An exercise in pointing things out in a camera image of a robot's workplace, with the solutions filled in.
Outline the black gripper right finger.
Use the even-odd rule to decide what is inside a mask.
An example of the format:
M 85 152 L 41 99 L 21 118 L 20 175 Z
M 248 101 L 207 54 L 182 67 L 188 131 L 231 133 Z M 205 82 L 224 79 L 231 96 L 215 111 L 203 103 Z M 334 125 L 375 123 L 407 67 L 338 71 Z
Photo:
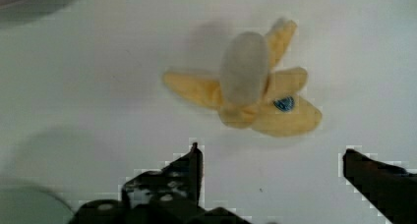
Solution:
M 417 223 L 416 174 L 347 149 L 343 177 L 392 224 Z

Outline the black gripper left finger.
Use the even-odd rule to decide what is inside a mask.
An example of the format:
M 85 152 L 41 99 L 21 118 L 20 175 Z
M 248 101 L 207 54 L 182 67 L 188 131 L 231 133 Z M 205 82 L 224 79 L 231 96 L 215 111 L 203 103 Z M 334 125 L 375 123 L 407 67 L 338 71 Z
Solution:
M 188 153 L 160 170 L 126 182 L 121 198 L 83 204 L 68 224 L 251 224 L 237 214 L 199 205 L 204 157 L 194 142 Z

